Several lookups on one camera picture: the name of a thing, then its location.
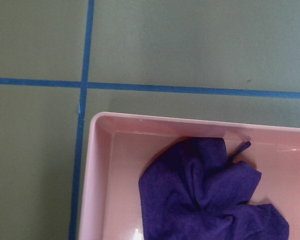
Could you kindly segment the purple cloth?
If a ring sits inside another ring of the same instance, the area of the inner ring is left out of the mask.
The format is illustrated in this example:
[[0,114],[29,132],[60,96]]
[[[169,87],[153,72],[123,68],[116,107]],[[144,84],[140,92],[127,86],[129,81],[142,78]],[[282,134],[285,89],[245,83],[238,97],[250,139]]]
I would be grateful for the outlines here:
[[228,156],[222,138],[193,137],[142,173],[146,240],[286,240],[290,226],[270,203],[251,205],[262,174]]

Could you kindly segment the pink plastic bin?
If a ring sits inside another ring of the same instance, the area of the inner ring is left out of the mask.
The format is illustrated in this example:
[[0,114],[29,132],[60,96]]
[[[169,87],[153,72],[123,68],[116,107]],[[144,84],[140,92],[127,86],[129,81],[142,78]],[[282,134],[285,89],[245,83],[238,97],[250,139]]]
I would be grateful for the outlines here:
[[300,240],[300,128],[100,112],[80,240]]

